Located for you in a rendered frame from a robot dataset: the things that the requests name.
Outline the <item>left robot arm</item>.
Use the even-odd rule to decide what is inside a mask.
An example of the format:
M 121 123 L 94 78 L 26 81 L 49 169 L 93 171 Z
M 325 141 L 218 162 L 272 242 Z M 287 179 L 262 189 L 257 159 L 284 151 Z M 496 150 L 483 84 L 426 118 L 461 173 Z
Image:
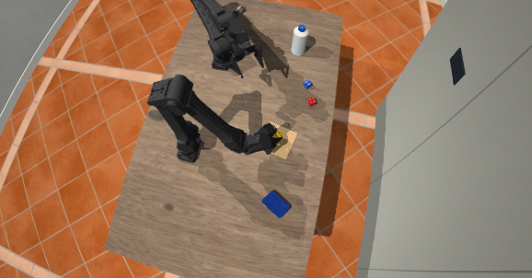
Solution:
M 247 49 L 251 45 L 249 35 L 246 31 L 243 32 L 244 25 L 235 18 L 234 13 L 219 5 L 215 0 L 190 1 L 209 34 L 208 44 L 214 55 L 212 67 L 227 69 L 232 54 Z M 226 32 L 222 33 L 225 30 Z

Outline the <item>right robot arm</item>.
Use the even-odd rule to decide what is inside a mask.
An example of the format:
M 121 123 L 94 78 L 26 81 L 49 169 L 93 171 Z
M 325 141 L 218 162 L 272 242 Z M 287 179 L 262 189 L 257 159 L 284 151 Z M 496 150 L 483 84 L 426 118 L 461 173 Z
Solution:
M 243 130 L 229 125 L 205 105 L 192 87 L 193 83 L 185 75 L 175 75 L 154 82 L 147 101 L 149 106 L 160 106 L 156 108 L 176 135 L 179 149 L 177 158 L 193 162 L 201 141 L 199 127 L 185 121 L 183 116 L 176 116 L 186 113 L 215 134 L 231 151 L 250 155 L 271 147 L 271 137 L 277 133 L 273 124 L 264 124 L 258 133 L 247 136 Z

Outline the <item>peach square mat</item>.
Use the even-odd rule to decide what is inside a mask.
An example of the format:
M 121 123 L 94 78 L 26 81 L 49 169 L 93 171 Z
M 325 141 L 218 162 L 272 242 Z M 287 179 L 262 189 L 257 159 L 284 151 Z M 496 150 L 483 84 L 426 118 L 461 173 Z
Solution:
M 280 158 L 286 159 L 295 141 L 297 133 L 289 129 L 286 129 L 283 126 L 280 126 L 276 123 L 273 123 L 273 122 L 270 122 L 270 123 L 273 124 L 277 128 L 277 132 L 280 131 L 281 134 L 283 135 L 283 139 L 276 144 L 276 147 L 273 148 L 271 154 L 276 155 Z

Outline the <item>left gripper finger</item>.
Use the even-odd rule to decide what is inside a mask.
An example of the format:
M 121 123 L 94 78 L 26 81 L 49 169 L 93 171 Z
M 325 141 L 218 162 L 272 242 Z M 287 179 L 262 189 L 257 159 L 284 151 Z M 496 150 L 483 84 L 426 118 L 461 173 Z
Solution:
M 231 65 L 232 65 L 232 66 L 231 66 Z M 234 67 L 235 67 L 235 68 L 234 68 Z M 239 69 L 239 67 L 238 67 L 238 65 L 237 65 L 237 62 L 236 62 L 236 61 L 234 61 L 233 63 L 231 63 L 231 64 L 229 65 L 229 68 L 231 68 L 233 71 L 235 71 L 236 73 L 238 73 L 238 74 L 240 75 L 241 78 L 244 78 L 243 75 L 242 75 L 242 73 L 241 73 L 241 71 L 240 71 L 240 69 Z
M 256 57 L 256 59 L 258 60 L 258 62 L 260 63 L 261 67 L 264 68 L 264 64 L 263 64 L 263 61 L 262 61 L 262 49 L 258 49 L 255 53 L 254 53 L 254 56 Z M 260 57 L 260 58 L 259 58 Z

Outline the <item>blue die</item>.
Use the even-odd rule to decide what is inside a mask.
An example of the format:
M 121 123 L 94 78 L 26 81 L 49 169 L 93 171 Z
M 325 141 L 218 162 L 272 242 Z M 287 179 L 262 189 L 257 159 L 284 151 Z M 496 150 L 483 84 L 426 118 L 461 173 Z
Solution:
M 308 88 L 311 87 L 311 85 L 312 85 L 312 83 L 311 83 L 309 80 L 307 80 L 306 82 L 304 82 L 304 85 L 303 85 L 303 86 L 304 86 L 306 89 L 308 89 Z

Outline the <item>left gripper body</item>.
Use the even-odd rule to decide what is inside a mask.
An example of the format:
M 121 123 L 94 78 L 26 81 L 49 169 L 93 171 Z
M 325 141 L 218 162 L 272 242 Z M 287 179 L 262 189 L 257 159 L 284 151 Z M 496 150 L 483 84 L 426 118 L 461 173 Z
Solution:
M 261 47 L 259 47 L 258 49 L 261 49 Z M 253 52 L 256 52 L 258 49 L 256 49 L 255 45 L 252 45 L 250 47 L 248 47 L 247 49 L 244 49 L 240 52 L 237 52 L 235 54 L 233 54 L 231 57 L 230 57 L 230 60 L 231 60 L 231 63 L 233 63 L 234 61 L 238 62 L 242 59 L 244 59 L 244 55 L 247 56 L 249 55 L 250 53 L 253 53 Z M 242 55 L 241 55 L 242 54 Z M 240 55 L 240 56 L 239 56 Z M 232 62 L 233 61 L 233 62 Z M 228 66 L 231 64 L 229 63 Z

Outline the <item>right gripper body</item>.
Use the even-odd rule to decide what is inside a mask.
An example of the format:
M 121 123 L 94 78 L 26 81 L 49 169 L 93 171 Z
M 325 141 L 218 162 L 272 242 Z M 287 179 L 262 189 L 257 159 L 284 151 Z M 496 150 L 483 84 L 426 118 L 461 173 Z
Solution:
M 273 148 L 276 147 L 275 143 L 276 143 L 276 140 L 273 138 L 273 136 L 271 137 L 271 140 L 272 140 L 272 146 L 269 148 L 269 149 L 265 149 L 265 153 L 268 155 L 272 152 Z

